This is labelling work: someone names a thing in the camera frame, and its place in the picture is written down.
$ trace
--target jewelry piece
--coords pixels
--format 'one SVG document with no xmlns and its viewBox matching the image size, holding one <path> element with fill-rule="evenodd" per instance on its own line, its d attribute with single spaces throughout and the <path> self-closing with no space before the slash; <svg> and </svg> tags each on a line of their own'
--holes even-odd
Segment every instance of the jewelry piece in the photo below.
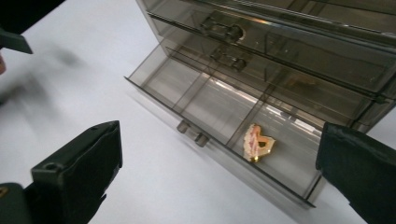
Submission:
<svg viewBox="0 0 396 224">
<path fill-rule="evenodd" d="M 272 137 L 262 136 L 262 127 L 253 123 L 247 129 L 244 141 L 244 158 L 251 162 L 257 162 L 261 157 L 271 153 L 276 140 Z"/>
</svg>

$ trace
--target drawer handle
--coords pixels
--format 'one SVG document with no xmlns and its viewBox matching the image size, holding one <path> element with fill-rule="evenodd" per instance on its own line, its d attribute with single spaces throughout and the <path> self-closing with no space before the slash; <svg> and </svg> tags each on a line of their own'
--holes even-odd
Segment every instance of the drawer handle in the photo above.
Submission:
<svg viewBox="0 0 396 224">
<path fill-rule="evenodd" d="M 195 144 L 198 145 L 198 147 L 204 147 L 206 143 L 209 141 L 209 137 L 207 137 L 203 133 L 199 133 L 194 141 Z"/>
<path fill-rule="evenodd" d="M 227 43 L 234 43 L 244 35 L 241 27 L 237 25 L 227 26 L 216 22 L 211 17 L 201 23 L 201 31 L 204 35 L 222 39 Z"/>
<path fill-rule="evenodd" d="M 227 54 L 221 49 L 215 49 L 210 58 L 217 63 L 231 67 L 236 72 L 241 72 L 248 65 L 245 59 Z"/>
</svg>

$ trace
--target white table surface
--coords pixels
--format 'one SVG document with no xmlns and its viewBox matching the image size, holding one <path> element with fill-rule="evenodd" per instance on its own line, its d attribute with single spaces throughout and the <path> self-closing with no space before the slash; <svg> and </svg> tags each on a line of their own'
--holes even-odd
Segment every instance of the white table surface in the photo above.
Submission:
<svg viewBox="0 0 396 224">
<path fill-rule="evenodd" d="M 34 55 L 1 51 L 0 183 L 26 187 L 30 168 L 117 119 L 124 166 L 91 223 L 364 223 L 330 185 L 315 209 L 274 203 L 178 133 L 179 119 L 124 79 L 157 45 L 135 1 L 67 0 L 24 36 Z M 392 147 L 395 117 L 371 132 Z"/>
</svg>

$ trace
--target transparent plastic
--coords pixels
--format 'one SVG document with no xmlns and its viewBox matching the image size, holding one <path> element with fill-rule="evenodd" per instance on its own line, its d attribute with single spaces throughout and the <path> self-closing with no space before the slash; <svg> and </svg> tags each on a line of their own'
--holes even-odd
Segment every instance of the transparent plastic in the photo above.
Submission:
<svg viewBox="0 0 396 224">
<path fill-rule="evenodd" d="M 307 195 L 313 191 L 319 177 L 315 157 L 320 130 L 291 113 L 301 118 L 305 115 L 310 119 L 311 116 L 237 79 L 222 75 L 211 67 L 210 62 L 198 62 L 203 57 L 192 52 L 194 46 L 188 43 L 203 42 L 186 42 L 174 49 L 169 48 L 173 46 L 169 43 L 168 39 L 163 41 L 129 79 L 211 139 L 240 155 L 241 159 L 247 126 L 254 122 L 260 124 L 265 135 L 275 138 L 276 145 L 268 159 L 250 165 L 278 181 L 280 188 L 311 204 Z M 159 60 L 159 55 L 167 55 L 164 62 Z"/>
<path fill-rule="evenodd" d="M 154 20 L 154 23 L 164 27 L 162 21 Z M 232 82 L 233 85 L 237 85 L 238 90 L 256 98 L 266 93 L 278 101 L 299 108 L 311 115 L 305 120 L 316 127 L 322 125 L 322 123 L 318 123 L 317 118 L 349 125 L 358 119 L 361 111 L 372 103 L 372 99 L 363 94 L 309 76 L 304 72 L 251 54 L 248 51 L 223 45 L 204 35 L 192 35 L 185 30 L 172 27 L 172 29 L 168 29 L 168 32 L 163 33 L 163 37 L 166 39 L 166 45 L 169 46 L 183 43 L 183 52 L 181 53 L 179 50 L 178 53 L 173 53 L 174 57 L 186 58 L 184 55 L 189 54 L 191 60 L 187 63 L 205 65 L 205 68 L 201 67 L 202 71 L 226 83 Z M 238 70 L 222 60 L 218 60 L 214 54 L 217 54 L 219 49 L 223 55 L 227 55 L 222 57 L 244 60 L 245 66 Z"/>
<path fill-rule="evenodd" d="M 350 26 L 396 34 L 396 2 L 392 0 L 246 0 L 262 6 L 279 7 Z"/>
<path fill-rule="evenodd" d="M 283 23 L 241 18 L 177 0 L 164 1 L 162 5 L 166 7 L 149 10 L 154 19 L 232 43 L 349 89 L 367 94 L 383 92 L 387 97 L 396 97 L 396 90 L 384 91 L 396 71 L 395 49 L 310 33 Z M 183 13 L 172 13 L 169 7 L 183 7 Z M 168 26 L 157 24 L 159 34 L 163 35 Z M 240 34 L 233 30 L 234 27 L 240 29 Z"/>
</svg>

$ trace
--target open drawer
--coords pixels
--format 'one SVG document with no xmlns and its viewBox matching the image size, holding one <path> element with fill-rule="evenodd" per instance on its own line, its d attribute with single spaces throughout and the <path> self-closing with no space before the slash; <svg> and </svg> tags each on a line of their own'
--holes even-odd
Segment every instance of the open drawer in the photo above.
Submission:
<svg viewBox="0 0 396 224">
<path fill-rule="evenodd" d="M 279 188 L 314 206 L 310 196 L 320 180 L 315 160 L 323 120 L 265 92 L 276 89 L 274 84 L 263 81 L 255 88 L 224 74 L 223 64 L 204 54 L 205 43 L 195 37 L 178 34 L 184 45 L 165 38 L 129 80 L 181 116 L 184 128 L 216 141 Z M 243 138 L 251 123 L 276 140 L 273 153 L 257 162 L 244 158 Z M 203 146 L 205 139 L 196 139 L 197 144 Z"/>
</svg>

